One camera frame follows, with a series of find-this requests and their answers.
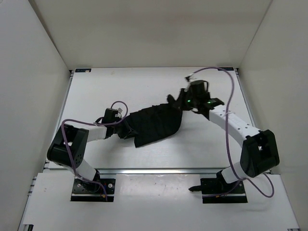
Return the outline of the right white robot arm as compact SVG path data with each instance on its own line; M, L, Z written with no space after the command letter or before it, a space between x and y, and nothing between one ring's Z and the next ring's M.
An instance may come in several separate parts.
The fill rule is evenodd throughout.
M207 81L191 82L187 88L180 90L176 107L203 115L225 130L226 136L232 137L240 145L242 151L239 162L217 174L216 188L225 193L233 187L234 182L254 178L277 166L280 158L272 131L260 130L248 124L227 109L222 100L212 98L207 89Z

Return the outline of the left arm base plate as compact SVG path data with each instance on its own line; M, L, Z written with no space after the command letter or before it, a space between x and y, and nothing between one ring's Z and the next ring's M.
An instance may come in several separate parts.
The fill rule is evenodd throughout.
M71 201L72 202L113 202L115 194L116 179L100 179L100 183L104 186L107 195L104 194L101 186L90 184L74 179Z

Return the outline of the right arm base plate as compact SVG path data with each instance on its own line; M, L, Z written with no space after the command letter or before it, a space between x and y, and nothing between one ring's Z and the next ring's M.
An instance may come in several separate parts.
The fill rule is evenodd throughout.
M200 185L192 186L190 192L201 192L203 204L245 204L248 203L244 184L236 180L227 183L222 176L222 170L215 178L201 178Z

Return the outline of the black pleated skirt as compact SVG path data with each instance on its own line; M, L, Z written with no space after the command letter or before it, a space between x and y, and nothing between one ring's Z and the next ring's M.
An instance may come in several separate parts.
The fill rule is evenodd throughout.
M167 96L167 103L153 105L131 113L124 120L123 139L134 138L135 147L142 147L174 135L182 122L182 111L175 108L175 99Z

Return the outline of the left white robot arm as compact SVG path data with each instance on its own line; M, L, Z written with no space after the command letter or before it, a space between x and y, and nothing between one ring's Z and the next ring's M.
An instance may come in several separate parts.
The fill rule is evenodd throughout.
M84 186L91 192L100 188L98 171L84 159L86 145L91 141L105 140L116 134L121 139L129 139L137 132L121 116L120 109L107 108L104 116L93 124L82 122L82 128L62 123L47 151L47 159L71 171L84 181Z

